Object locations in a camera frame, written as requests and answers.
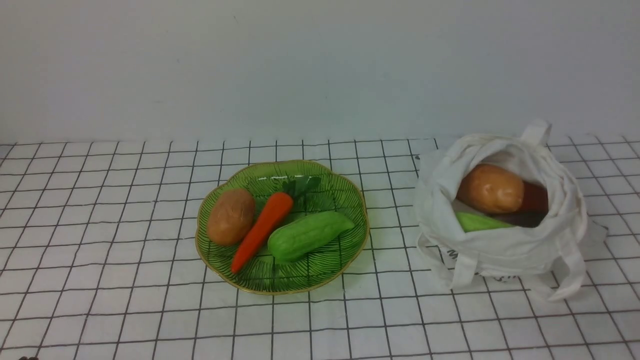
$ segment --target green vegetable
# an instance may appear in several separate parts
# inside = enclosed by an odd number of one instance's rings
[[[299,218],[285,225],[269,237],[271,255],[279,263],[290,263],[335,239],[355,224],[335,211],[325,211]]]
[[[456,213],[456,218],[465,233],[480,230],[503,229],[505,227],[513,227],[511,224],[501,222],[490,217],[476,215],[471,213]]]

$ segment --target canvas bag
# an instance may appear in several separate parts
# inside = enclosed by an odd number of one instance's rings
[[[565,299],[580,289],[586,267],[578,243],[585,237],[602,241],[606,229],[589,220],[576,179],[545,147],[549,133],[550,124],[537,120],[520,138],[468,135],[448,151],[421,155],[414,204],[421,231],[417,248],[444,286],[464,287],[479,274],[520,276],[548,301]],[[498,165],[547,189],[549,212],[538,227],[462,230],[454,200],[463,177],[480,162]],[[458,253],[453,271],[436,255],[434,245]],[[568,275],[554,291],[538,275],[550,271],[557,258],[566,263]]]

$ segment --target brown potato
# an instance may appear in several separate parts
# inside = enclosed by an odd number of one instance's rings
[[[242,241],[253,225],[255,200],[245,189],[227,190],[218,197],[207,221],[209,239],[221,246]]]
[[[486,214],[517,211],[524,197],[524,182],[516,174],[490,164],[479,164],[462,179],[458,200]]]

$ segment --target green plate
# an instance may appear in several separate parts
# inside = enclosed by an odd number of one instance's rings
[[[296,176],[319,176],[321,182],[315,191],[296,201],[284,224],[307,214],[335,210],[349,217],[356,226],[290,264],[276,264],[265,244],[238,274],[233,274],[231,261],[238,245],[216,245],[209,241],[206,231],[209,214],[218,197],[229,189],[247,189],[255,199],[257,217],[269,196],[280,191],[283,182]],[[368,234],[369,221],[362,193],[349,179],[316,162],[292,160],[251,165],[209,193],[198,212],[196,248],[202,261],[235,287],[252,293],[275,295],[309,291],[330,282],[362,251]]]

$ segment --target white grid mat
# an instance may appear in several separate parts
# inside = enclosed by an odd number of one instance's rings
[[[451,139],[0,145],[0,360],[640,359],[633,140],[549,144],[609,227],[581,294],[551,305],[519,280],[442,291],[415,257],[415,155]],[[310,293],[238,291],[198,257],[199,205],[249,163],[298,158],[361,187],[370,243]]]

